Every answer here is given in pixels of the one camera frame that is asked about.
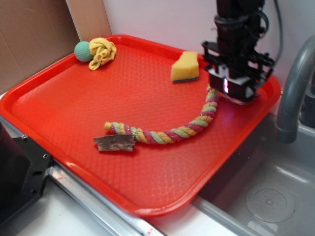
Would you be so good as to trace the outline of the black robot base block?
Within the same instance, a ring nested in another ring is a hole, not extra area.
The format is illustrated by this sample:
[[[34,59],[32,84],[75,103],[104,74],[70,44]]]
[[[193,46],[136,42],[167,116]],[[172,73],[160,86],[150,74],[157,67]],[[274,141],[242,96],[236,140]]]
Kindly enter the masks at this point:
[[[31,138],[12,138],[0,126],[0,225],[42,197],[51,155]]]

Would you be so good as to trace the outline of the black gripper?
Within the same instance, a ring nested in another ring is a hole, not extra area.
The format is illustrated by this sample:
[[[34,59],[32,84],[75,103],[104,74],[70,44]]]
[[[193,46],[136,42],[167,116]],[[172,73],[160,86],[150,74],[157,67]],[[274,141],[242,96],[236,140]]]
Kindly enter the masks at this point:
[[[273,72],[275,62],[268,53],[252,49],[229,55],[221,52],[217,43],[209,41],[203,42],[202,47],[210,87],[232,100],[252,101]]]

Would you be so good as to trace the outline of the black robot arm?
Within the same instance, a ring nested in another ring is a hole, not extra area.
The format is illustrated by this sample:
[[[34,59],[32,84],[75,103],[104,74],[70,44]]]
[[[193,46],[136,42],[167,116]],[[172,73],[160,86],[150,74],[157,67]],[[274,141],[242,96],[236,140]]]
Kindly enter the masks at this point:
[[[230,99],[251,102],[270,77],[275,62],[255,50],[269,21],[263,0],[219,0],[214,22],[216,42],[204,41],[204,61],[211,88]]]

